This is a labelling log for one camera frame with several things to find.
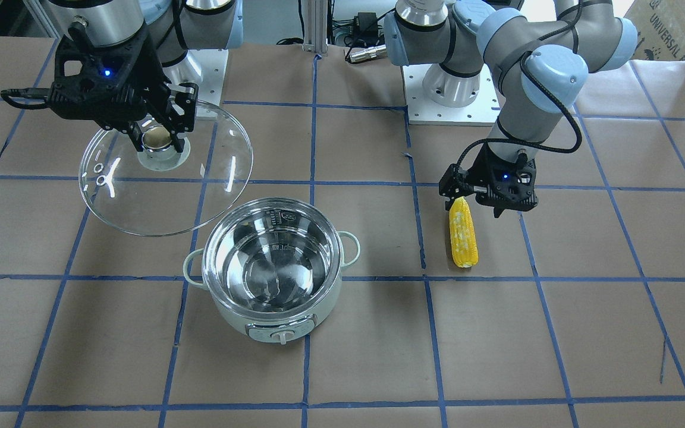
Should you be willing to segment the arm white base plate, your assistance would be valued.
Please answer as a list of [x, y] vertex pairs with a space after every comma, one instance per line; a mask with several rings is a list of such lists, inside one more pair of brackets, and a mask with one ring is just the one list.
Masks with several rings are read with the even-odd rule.
[[501, 107], [486, 65], [473, 77], [446, 73], [438, 64], [401, 68], [410, 124], [491, 127]]
[[173, 84], [193, 82], [198, 85], [198, 100], [221, 106], [229, 51], [225, 49], [202, 49], [188, 51], [181, 61], [164, 68]]

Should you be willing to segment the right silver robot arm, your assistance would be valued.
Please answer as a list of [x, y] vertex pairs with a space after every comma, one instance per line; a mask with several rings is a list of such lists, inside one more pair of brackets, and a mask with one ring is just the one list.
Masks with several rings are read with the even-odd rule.
[[145, 149], [140, 122], [152, 117], [169, 146], [194, 128], [198, 85], [174, 90], [164, 70], [192, 49], [232, 49], [244, 40], [240, 1], [164, 1], [147, 20], [139, 1], [49, 1], [64, 35], [44, 97], [58, 117], [92, 120]]

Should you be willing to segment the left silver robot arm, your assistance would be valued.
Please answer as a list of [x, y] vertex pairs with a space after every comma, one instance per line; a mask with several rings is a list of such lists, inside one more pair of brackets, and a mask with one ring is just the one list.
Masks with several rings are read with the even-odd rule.
[[617, 70], [635, 52], [638, 30], [617, 17], [611, 1], [557, 1], [554, 21], [531, 22], [519, 9], [484, 1], [399, 1], [384, 16], [384, 41], [395, 65], [429, 64], [473, 80], [486, 66], [504, 105], [479, 153], [462, 168], [463, 152], [438, 184], [448, 198], [475, 195], [503, 211], [538, 205], [540, 151], [569, 154], [583, 140], [569, 108], [587, 77]]

